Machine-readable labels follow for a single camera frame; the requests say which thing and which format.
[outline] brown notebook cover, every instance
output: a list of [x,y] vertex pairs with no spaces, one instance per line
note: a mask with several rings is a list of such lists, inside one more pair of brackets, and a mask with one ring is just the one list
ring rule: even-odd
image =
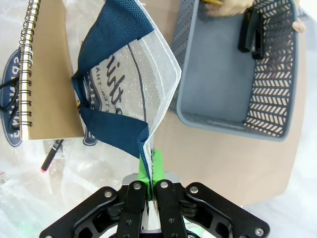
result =
[[[22,140],[61,139],[84,136],[71,83],[72,66],[65,29],[66,10],[62,0],[35,0],[28,10],[29,33],[34,30],[32,67],[25,60],[30,51],[24,44],[21,54],[19,106]],[[37,15],[36,26],[32,23]]]

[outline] pen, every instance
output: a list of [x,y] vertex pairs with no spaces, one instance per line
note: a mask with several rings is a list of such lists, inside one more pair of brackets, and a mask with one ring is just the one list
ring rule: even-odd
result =
[[51,162],[53,161],[53,159],[54,159],[58,149],[61,147],[63,141],[64,140],[56,140],[55,141],[53,147],[51,148],[49,154],[47,155],[47,157],[46,157],[46,159],[45,159],[45,161],[44,161],[44,163],[43,163],[43,165],[41,167],[41,171],[43,173],[45,173],[48,170]]
[[220,0],[202,0],[202,1],[205,1],[205,2],[208,2],[208,3],[211,3],[211,4],[215,4],[215,5],[218,5],[218,6],[222,6],[222,1],[220,1]]

